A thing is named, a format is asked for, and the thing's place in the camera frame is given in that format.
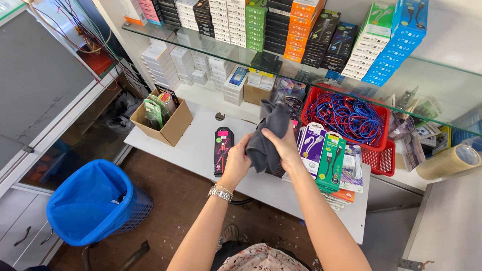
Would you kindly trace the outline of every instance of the packing tape roll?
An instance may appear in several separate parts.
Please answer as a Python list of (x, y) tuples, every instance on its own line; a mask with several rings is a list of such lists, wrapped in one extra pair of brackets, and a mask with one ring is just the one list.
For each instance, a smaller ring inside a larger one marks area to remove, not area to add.
[(176, 111), (176, 105), (174, 104), (171, 95), (169, 93), (161, 93), (157, 98), (166, 104), (167, 110), (169, 110), (169, 114), (172, 116), (174, 111)]
[(480, 164), (481, 157), (474, 149), (457, 145), (423, 161), (415, 170), (425, 180), (435, 180)]

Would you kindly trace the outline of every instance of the foot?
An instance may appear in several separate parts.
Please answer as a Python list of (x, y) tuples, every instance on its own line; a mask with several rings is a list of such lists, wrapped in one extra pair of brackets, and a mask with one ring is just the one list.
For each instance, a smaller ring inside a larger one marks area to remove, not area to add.
[(223, 243), (226, 243), (228, 241), (238, 241), (240, 237), (238, 227), (236, 227), (236, 225), (226, 226), (226, 228), (224, 228), (222, 237)]

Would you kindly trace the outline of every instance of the hand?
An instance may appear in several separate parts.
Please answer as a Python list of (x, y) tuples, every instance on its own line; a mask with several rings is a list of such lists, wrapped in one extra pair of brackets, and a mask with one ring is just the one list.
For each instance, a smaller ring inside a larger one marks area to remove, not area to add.
[(248, 169), (251, 166), (251, 159), (244, 154), (244, 149), (252, 135), (253, 133), (245, 135), (241, 141), (228, 152), (224, 174), (217, 183), (226, 187), (231, 192), (233, 192), (236, 186), (241, 182), (241, 179), (246, 176), (246, 173), (248, 173)]
[(283, 169), (290, 173), (294, 168), (300, 166), (304, 167), (300, 154), (298, 153), (298, 147), (296, 146), (292, 120), (290, 120), (290, 123), (288, 124), (288, 131), (286, 131), (286, 134), (281, 139), (266, 128), (263, 128), (261, 132), (273, 143), (274, 147), (280, 154), (281, 166)]

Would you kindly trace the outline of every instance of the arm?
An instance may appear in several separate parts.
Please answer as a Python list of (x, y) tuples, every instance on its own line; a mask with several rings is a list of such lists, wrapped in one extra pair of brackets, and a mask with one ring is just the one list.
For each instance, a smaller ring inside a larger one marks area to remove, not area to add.
[(371, 271), (362, 250), (326, 202), (303, 165), (296, 147), (293, 124), (290, 122), (282, 139), (268, 129), (263, 129), (262, 133), (276, 147), (281, 156), (281, 165), (290, 175), (311, 242), (323, 269)]
[[(244, 148), (251, 135), (245, 135), (229, 150), (225, 172), (217, 182), (231, 192), (246, 175), (251, 165), (249, 157), (244, 155)], [(207, 271), (211, 268), (227, 209), (227, 201), (216, 196), (209, 197), (174, 254), (167, 271)]]

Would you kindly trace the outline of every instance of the wristwatch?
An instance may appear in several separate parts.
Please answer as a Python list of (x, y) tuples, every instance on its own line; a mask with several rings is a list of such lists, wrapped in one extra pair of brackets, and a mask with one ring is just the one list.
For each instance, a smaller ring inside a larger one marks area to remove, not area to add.
[(216, 186), (211, 187), (211, 190), (209, 190), (208, 197), (211, 195), (218, 196), (227, 202), (231, 202), (231, 199), (233, 198), (232, 194), (229, 194), (228, 192), (223, 190), (219, 190), (216, 188)]

